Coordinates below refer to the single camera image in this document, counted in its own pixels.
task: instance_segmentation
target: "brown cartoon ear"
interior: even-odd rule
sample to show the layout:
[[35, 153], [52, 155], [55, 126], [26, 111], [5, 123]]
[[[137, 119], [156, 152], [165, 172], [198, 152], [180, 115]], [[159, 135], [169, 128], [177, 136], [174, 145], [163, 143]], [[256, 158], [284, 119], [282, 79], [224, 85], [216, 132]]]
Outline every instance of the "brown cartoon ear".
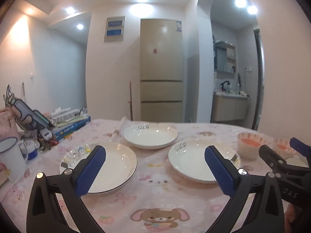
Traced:
[[136, 210], [132, 215], [131, 215], [131, 220], [132, 221], [135, 221], [135, 222], [139, 222], [139, 221], [141, 221], [142, 220], [142, 217], [141, 217], [141, 215], [142, 215], [142, 213], [144, 213], [145, 211], [147, 211], [147, 210], [149, 210], [149, 209], [138, 209], [138, 210]]
[[190, 219], [190, 215], [183, 209], [173, 209], [173, 210], [177, 210], [180, 213], [180, 218], [179, 220], [181, 221], [188, 221]]

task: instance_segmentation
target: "blue textured pad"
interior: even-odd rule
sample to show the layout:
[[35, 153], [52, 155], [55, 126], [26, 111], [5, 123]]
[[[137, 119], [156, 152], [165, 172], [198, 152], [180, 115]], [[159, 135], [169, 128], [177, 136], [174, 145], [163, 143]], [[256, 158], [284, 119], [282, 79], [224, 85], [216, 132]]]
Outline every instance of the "blue textured pad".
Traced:
[[105, 160], [106, 150], [102, 147], [97, 151], [89, 164], [85, 167], [84, 171], [76, 180], [75, 192], [78, 197], [88, 193]]
[[210, 147], [205, 149], [205, 162], [212, 171], [222, 192], [230, 197], [234, 195], [234, 182], [219, 158], [215, 155]]
[[290, 140], [290, 147], [292, 147], [295, 151], [299, 152], [304, 157], [311, 155], [310, 147], [294, 137]]

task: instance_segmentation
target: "mug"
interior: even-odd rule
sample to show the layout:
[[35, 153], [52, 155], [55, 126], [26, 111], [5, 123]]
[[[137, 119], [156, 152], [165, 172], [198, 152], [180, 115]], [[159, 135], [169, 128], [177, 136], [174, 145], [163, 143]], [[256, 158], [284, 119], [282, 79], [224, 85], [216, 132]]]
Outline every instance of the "mug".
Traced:
[[18, 141], [16, 137], [0, 141], [0, 161], [5, 165], [4, 172], [11, 182], [17, 181], [25, 173], [27, 159], [28, 152], [23, 141]]

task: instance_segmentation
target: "beige refrigerator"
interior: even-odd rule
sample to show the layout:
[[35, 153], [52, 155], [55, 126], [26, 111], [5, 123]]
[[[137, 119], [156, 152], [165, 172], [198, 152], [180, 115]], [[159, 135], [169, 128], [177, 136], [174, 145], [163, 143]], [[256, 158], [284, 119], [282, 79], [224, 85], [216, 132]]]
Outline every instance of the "beige refrigerator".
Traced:
[[180, 21], [142, 19], [141, 119], [183, 121], [183, 39]]

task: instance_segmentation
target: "silver bolt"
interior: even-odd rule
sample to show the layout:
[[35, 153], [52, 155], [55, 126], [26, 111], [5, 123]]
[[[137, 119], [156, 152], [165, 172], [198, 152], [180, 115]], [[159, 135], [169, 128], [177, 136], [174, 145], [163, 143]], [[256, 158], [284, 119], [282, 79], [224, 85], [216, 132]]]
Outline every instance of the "silver bolt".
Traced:
[[43, 173], [41, 173], [41, 172], [40, 172], [40, 173], [37, 173], [37, 178], [38, 178], [38, 179], [40, 179], [40, 178], [42, 178], [42, 177], [43, 177]]
[[66, 170], [64, 171], [64, 174], [69, 175], [69, 174], [71, 174], [72, 172], [73, 172], [73, 170], [70, 169], [70, 168], [68, 168], [68, 169], [66, 169]]
[[239, 169], [239, 170], [238, 170], [238, 173], [239, 173], [240, 175], [246, 175], [246, 174], [247, 174], [247, 171], [244, 170], [244, 169]]
[[268, 176], [269, 176], [270, 178], [274, 178], [275, 175], [274, 175], [273, 172], [269, 172], [269, 173], [268, 173]]

